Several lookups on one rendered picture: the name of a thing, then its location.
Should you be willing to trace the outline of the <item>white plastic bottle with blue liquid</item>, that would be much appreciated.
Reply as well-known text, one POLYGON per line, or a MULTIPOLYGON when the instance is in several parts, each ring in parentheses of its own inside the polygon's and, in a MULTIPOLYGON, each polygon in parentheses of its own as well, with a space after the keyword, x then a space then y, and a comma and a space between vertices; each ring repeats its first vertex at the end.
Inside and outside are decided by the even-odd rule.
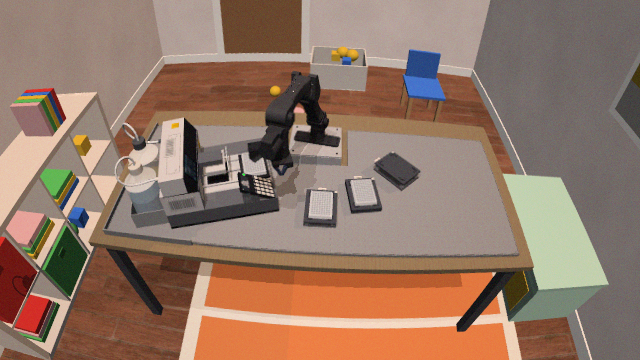
MULTIPOLYGON (((142 167, 141 161, 134 160, 129 163, 130 173, 125 179, 125 184, 137 184, 157 177, 156 172, 150 167, 142 167)), ((152 181, 138 186, 125 186, 131 202, 137 212, 145 213, 164 209, 159 199, 158 181, 152 181)))

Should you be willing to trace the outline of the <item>white bottle with black cap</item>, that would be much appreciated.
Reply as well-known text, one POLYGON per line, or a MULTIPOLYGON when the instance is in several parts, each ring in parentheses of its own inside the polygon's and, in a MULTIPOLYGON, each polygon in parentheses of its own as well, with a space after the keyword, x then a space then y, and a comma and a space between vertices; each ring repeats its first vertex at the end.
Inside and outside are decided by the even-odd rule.
POLYGON ((134 149, 130 152, 129 156, 133 160, 140 160, 142 167, 150 167, 155 170, 158 177, 160 154, 157 146, 154 144, 146 144, 143 136, 138 136, 138 138, 139 141, 137 141, 136 137, 132 140, 134 149))

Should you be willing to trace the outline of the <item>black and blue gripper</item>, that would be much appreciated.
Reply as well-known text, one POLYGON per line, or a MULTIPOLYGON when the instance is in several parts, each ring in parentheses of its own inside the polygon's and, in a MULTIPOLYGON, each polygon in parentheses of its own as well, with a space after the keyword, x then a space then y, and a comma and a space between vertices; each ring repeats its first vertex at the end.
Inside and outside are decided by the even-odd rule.
POLYGON ((272 167, 277 171, 280 176, 283 176, 288 168, 293 167, 293 159, 289 150, 289 141, 286 145, 282 146, 282 160, 273 161, 272 167), (282 171, 278 167, 283 165, 282 171), (286 166, 285 166, 286 165, 286 166))

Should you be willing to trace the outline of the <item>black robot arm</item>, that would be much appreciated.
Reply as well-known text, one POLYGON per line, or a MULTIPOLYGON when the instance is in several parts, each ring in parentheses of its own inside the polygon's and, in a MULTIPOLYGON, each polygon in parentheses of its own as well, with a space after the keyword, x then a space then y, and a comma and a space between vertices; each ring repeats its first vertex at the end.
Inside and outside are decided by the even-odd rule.
POLYGON ((307 77, 302 76, 301 72, 293 71, 289 87, 266 109, 265 122, 268 126, 266 134, 261 141, 247 143, 250 160, 255 163, 261 158, 271 160, 271 162, 282 160, 281 147, 289 141, 289 130, 295 121, 294 106, 296 107, 299 102, 307 114, 306 122, 311 126, 311 132, 297 131, 294 141, 338 147, 340 137, 325 135, 329 118, 319 106, 320 92, 318 75, 309 74, 307 77))

